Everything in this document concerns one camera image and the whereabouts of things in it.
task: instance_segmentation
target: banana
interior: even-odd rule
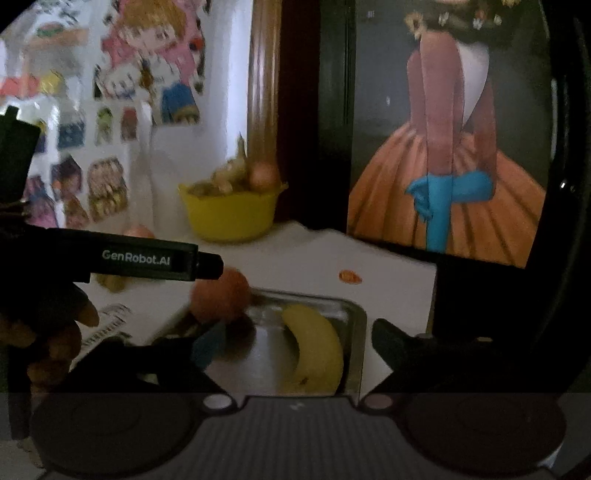
[[[286,307],[282,317],[297,340],[300,358],[281,393],[334,395],[343,377],[343,348],[335,328],[320,313],[305,305]]]

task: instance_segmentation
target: orange skirt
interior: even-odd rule
[[[476,168],[474,139],[463,133],[454,174]],[[349,196],[348,233],[415,248],[426,247],[427,228],[404,193],[427,174],[427,145],[410,123],[379,148]],[[544,204],[544,189],[519,165],[497,153],[497,183],[488,202],[452,205],[447,253],[524,267]]]

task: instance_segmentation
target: blue glove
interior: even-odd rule
[[[452,203],[487,202],[492,198],[491,178],[480,170],[453,179]]]
[[[217,322],[193,343],[191,361],[199,370],[205,370],[216,355],[226,348],[226,324]]]
[[[427,250],[445,253],[452,215],[453,176],[427,175],[429,210],[427,221]]]
[[[459,177],[428,174],[412,182],[406,193],[414,196],[414,209],[427,222],[427,250],[444,253],[452,203],[485,202],[493,195],[491,178],[482,171]]]

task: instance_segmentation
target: blurry object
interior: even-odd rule
[[[20,71],[20,98],[38,93],[31,77],[39,78],[48,67],[76,64],[76,49],[88,43],[92,22],[92,3],[87,0],[58,0],[35,2],[23,17],[27,21],[15,21],[15,31],[10,43],[11,55],[20,58],[20,65],[11,69]],[[68,78],[78,77],[82,71],[68,69]]]
[[[65,85],[64,76],[55,70],[51,70],[41,77],[39,92],[45,95],[59,95]]]
[[[343,377],[343,348],[332,324],[303,304],[283,310],[283,321],[297,340],[300,356],[287,395],[334,395]]]
[[[137,138],[138,115],[134,108],[125,108],[121,119],[121,141],[127,142]]]
[[[35,148],[35,153],[45,153],[47,148],[47,124],[43,120],[37,120],[35,126],[39,127],[41,134]]]
[[[126,236],[134,236],[137,238],[156,238],[152,231],[143,225],[135,225],[128,228],[124,233]],[[128,277],[121,277],[120,275],[95,275],[96,281],[111,293],[119,293],[125,290],[127,284],[131,281]]]
[[[23,198],[30,204],[30,217],[27,223],[43,228],[57,227],[55,204],[47,194],[45,184],[40,175],[27,179]]]
[[[100,93],[133,100],[148,92],[157,125],[199,123],[194,85],[204,78],[202,9],[202,2],[183,0],[115,3],[98,27],[106,59],[95,76]]]
[[[229,160],[223,167],[217,169],[212,176],[212,183],[224,195],[229,195],[244,187],[246,181],[246,150],[244,139],[238,137],[238,151],[236,157]]]
[[[279,168],[275,162],[257,162],[251,165],[248,182],[253,192],[266,193],[276,190],[281,185]]]
[[[88,205],[94,222],[127,208],[127,185],[117,158],[94,162],[88,169]]]
[[[125,232],[123,232],[126,236],[134,236],[137,238],[156,238],[152,230],[145,227],[144,225],[135,225],[133,227],[128,228]]]
[[[20,97],[22,89],[25,89],[29,95],[36,95],[39,89],[39,80],[32,75],[29,75],[28,78],[6,78],[0,87],[0,96]]]
[[[194,183],[189,187],[187,192],[196,197],[215,197],[223,195],[223,193],[220,192],[220,189],[209,180]]]
[[[125,290],[128,278],[120,277],[119,275],[95,275],[96,281],[111,293],[120,293]]]
[[[96,141],[97,146],[110,144],[113,141],[113,113],[107,107],[99,110],[96,115]]]
[[[245,395],[283,396],[285,381],[293,377],[299,358],[297,341],[281,317],[293,304],[312,308],[334,327],[343,349],[343,378],[337,393],[357,404],[367,315],[357,304],[342,299],[253,288],[245,317],[224,325],[225,350],[207,368],[207,376],[238,403]],[[195,336],[210,326],[198,324],[188,313],[177,317],[156,338]]]
[[[410,33],[413,34],[415,40],[419,40],[421,36],[427,31],[427,24],[425,23],[425,19],[423,15],[419,12],[412,12],[409,13],[404,18],[404,23],[406,23]]]
[[[248,280],[238,270],[225,267],[218,280],[197,280],[191,292],[190,311],[200,323],[230,323],[240,319],[251,304]]]
[[[70,95],[73,92],[67,88],[63,76],[58,72],[52,72],[47,77],[47,83],[43,88],[48,89],[48,95],[53,95],[58,102],[60,110],[60,126],[57,139],[57,149],[76,148],[84,145],[86,134],[86,117],[84,110]]]
[[[54,198],[64,202],[66,228],[83,229],[90,220],[76,197],[82,191],[82,169],[71,155],[51,166],[51,188]]]
[[[357,275],[357,273],[351,270],[342,270],[339,273],[339,280],[341,282],[349,283],[351,285],[358,285],[363,281],[361,277]]]

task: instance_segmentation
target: metal tray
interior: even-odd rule
[[[295,370],[299,355],[297,342],[281,319],[283,308],[293,303],[316,309],[335,327],[345,361],[337,394],[347,395],[357,404],[367,315],[348,300],[253,289],[253,302],[246,311],[252,323],[247,328],[228,327],[226,349],[205,370],[206,374],[238,404],[247,395],[278,396],[280,385]],[[190,336],[193,325],[194,319],[185,315],[158,336]]]

